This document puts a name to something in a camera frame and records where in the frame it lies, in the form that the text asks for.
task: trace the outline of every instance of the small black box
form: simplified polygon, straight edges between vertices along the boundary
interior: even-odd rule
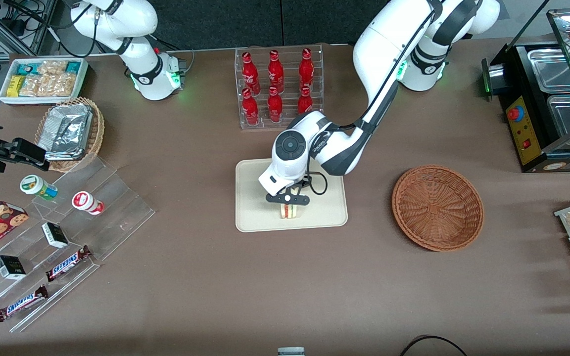
[[[6,279],[22,279],[25,277],[21,261],[15,256],[0,255],[0,273]]]
[[[54,246],[56,248],[66,248],[67,247],[67,238],[65,234],[63,234],[63,230],[59,225],[55,223],[44,223],[41,228],[43,229],[43,235],[46,236],[47,243],[50,246]]]

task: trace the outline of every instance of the coca-cola bottle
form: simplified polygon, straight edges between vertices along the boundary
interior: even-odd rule
[[[261,92],[261,84],[258,83],[258,70],[252,63],[252,56],[249,52],[244,52],[241,57],[243,58],[243,81],[251,90],[252,96],[256,96]]]
[[[303,87],[303,90],[300,91],[300,97],[298,99],[298,114],[307,113],[312,111],[312,105],[314,105],[314,101],[309,96],[309,87]]]
[[[243,88],[241,92],[243,95],[243,113],[246,117],[247,124],[250,126],[258,125],[258,105],[256,105],[256,100],[252,97],[252,93],[249,88]]]
[[[270,75],[270,85],[275,86],[279,94],[285,91],[285,74],[283,65],[279,61],[278,50],[270,50],[270,64],[267,66],[267,72]]]
[[[270,97],[267,98],[267,107],[270,111],[270,120],[274,123],[281,122],[283,114],[283,99],[275,86],[270,87]]]
[[[298,66],[298,76],[300,78],[299,89],[308,86],[309,90],[314,90],[314,63],[312,62],[312,50],[303,49],[303,60]]]

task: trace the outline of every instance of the red button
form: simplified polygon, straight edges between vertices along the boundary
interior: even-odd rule
[[[517,120],[520,114],[521,114],[520,110],[518,110],[517,108],[513,108],[507,112],[507,119],[512,121]]]

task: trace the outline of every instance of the aluminum foil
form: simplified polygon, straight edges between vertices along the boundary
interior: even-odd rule
[[[47,151],[46,160],[79,160],[85,155],[93,111],[85,104],[51,108],[38,146]]]

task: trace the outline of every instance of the yellow control panel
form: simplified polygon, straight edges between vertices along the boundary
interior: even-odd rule
[[[518,156],[521,158],[522,164],[525,165],[540,156],[541,149],[531,119],[527,114],[527,106],[525,106],[522,98],[521,96],[514,101],[505,110],[505,115],[507,115],[507,122],[509,122],[509,128],[514,136]]]

